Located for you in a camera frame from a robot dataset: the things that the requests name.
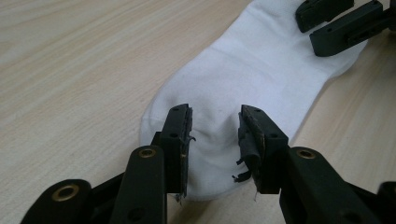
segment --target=light wood surface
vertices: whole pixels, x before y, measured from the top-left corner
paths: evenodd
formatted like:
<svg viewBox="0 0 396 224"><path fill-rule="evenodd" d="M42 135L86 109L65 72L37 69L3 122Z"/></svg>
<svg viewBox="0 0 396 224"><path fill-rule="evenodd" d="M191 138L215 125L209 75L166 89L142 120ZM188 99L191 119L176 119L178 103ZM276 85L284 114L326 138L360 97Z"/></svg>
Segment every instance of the light wood surface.
<svg viewBox="0 0 396 224"><path fill-rule="evenodd" d="M153 95L248 3L1 1L0 223L19 223L61 180L94 187L123 172ZM327 84L291 144L376 192L396 180L395 99L396 34L385 31ZM278 196L255 201L251 182L210 202L168 201L169 223L284 222Z"/></svg>

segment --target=wooden table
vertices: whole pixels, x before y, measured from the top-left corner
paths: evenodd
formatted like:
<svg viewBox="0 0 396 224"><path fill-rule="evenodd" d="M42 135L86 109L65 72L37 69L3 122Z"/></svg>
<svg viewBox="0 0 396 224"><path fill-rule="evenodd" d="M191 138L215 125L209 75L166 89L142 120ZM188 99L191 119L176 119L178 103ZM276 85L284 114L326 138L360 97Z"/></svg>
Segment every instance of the wooden table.
<svg viewBox="0 0 396 224"><path fill-rule="evenodd" d="M153 95L248 3L3 0L0 223L19 223L56 182L94 187L123 172ZM396 179L395 103L396 34L385 31L328 83L291 144L320 151L345 180L376 192ZM254 199L252 182L210 202L169 198L168 222L284 222L277 195Z"/></svg>

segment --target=white sock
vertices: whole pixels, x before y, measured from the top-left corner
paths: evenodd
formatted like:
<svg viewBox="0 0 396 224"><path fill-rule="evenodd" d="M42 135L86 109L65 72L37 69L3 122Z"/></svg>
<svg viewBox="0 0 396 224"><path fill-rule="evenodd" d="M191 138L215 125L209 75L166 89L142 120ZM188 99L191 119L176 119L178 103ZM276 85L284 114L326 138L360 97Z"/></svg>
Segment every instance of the white sock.
<svg viewBox="0 0 396 224"><path fill-rule="evenodd" d="M309 34L294 19L299 0L253 1L210 47L163 85L148 106L141 145L160 132L168 110L192 107L187 198L211 200L241 186L232 175L247 170L237 130L241 105L266 114L291 139L324 83L344 73L365 43L328 58L315 56Z"/></svg>

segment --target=metal screw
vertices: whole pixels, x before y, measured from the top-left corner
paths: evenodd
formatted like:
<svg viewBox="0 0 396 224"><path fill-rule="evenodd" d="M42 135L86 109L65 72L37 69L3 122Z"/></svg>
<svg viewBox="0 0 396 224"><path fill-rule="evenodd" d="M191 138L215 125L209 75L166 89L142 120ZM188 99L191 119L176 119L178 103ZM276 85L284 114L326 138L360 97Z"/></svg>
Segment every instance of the metal screw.
<svg viewBox="0 0 396 224"><path fill-rule="evenodd" d="M69 199L72 199L74 196L76 196L78 191L79 191L79 187L75 184L63 186L57 189L52 194L52 200L55 202L67 201Z"/></svg>
<svg viewBox="0 0 396 224"><path fill-rule="evenodd" d="M152 148L145 148L139 151L139 156L141 158L150 158L155 156L157 152L155 151L155 149Z"/></svg>

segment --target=table surface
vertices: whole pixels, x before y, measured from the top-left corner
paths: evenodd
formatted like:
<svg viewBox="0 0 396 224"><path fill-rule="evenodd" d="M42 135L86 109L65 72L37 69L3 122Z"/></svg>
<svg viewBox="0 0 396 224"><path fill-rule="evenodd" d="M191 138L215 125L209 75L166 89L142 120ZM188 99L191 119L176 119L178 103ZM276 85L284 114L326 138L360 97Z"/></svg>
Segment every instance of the table surface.
<svg viewBox="0 0 396 224"><path fill-rule="evenodd" d="M1 1L0 223L19 223L61 180L94 187L123 172L156 91L248 3ZM328 82L291 144L376 192L396 180L395 87L396 34L387 30ZM277 195L255 195L250 182L210 202L168 198L168 223L284 222Z"/></svg>

